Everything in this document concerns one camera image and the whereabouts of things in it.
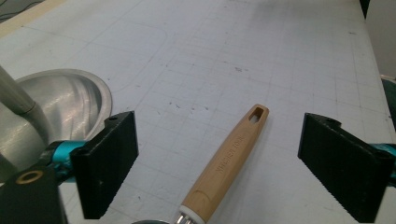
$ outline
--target white tabletop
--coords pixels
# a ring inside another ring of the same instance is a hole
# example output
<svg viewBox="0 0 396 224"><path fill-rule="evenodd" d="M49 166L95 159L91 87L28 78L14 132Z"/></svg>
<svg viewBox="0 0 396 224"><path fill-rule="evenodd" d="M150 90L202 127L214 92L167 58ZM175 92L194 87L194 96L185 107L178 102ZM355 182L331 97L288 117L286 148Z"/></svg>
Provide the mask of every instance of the white tabletop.
<svg viewBox="0 0 396 224"><path fill-rule="evenodd" d="M356 223L297 158L305 112L396 141L358 0L67 0L0 51L15 78L85 70L110 88L112 114L136 112L140 156L101 220L62 185L74 224L172 221L254 104L269 118L212 224ZM395 223L395 202L388 189L377 223Z"/></svg>

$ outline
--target wooden handle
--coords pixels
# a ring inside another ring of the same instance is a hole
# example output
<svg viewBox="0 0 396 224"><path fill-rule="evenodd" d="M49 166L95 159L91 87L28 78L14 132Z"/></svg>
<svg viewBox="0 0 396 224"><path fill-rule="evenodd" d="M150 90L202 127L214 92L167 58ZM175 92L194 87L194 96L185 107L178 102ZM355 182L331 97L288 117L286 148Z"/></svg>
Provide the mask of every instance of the wooden handle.
<svg viewBox="0 0 396 224"><path fill-rule="evenodd" d="M246 113L192 186L182 206L190 208L205 223L210 219L253 149L268 114L263 105L254 105Z"/></svg>

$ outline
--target metal rod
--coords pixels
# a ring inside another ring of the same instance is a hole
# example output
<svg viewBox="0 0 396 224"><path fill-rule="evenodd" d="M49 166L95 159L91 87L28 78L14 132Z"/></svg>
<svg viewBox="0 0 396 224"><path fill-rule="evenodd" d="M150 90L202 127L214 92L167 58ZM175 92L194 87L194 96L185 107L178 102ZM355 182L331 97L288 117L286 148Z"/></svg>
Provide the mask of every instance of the metal rod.
<svg viewBox="0 0 396 224"><path fill-rule="evenodd" d="M35 101L0 65L0 102L17 115L33 109Z"/></svg>

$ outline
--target silver bowl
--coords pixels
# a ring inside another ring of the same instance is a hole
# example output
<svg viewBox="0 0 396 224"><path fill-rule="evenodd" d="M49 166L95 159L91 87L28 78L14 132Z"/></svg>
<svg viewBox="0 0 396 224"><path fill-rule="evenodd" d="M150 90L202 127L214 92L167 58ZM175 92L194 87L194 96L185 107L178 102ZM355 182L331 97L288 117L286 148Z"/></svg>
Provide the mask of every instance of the silver bowl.
<svg viewBox="0 0 396 224"><path fill-rule="evenodd" d="M111 113L107 85L88 72L56 69L17 82L41 106L50 125L50 139L43 140L32 121L0 104L0 182L34 165L52 141L91 139Z"/></svg>

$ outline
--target brass ring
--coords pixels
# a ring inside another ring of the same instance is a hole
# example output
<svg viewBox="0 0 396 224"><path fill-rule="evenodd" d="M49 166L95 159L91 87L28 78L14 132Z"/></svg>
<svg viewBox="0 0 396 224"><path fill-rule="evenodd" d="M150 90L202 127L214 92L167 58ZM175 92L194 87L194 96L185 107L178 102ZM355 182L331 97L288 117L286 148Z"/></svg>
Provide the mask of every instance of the brass ring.
<svg viewBox="0 0 396 224"><path fill-rule="evenodd" d="M20 184L20 185L30 184L32 182L37 181L37 179L41 178L41 176L43 176L43 174L44 173L40 170L30 171L28 173L24 173L23 175L20 175L20 177L18 177L16 182L17 182L17 184Z"/></svg>

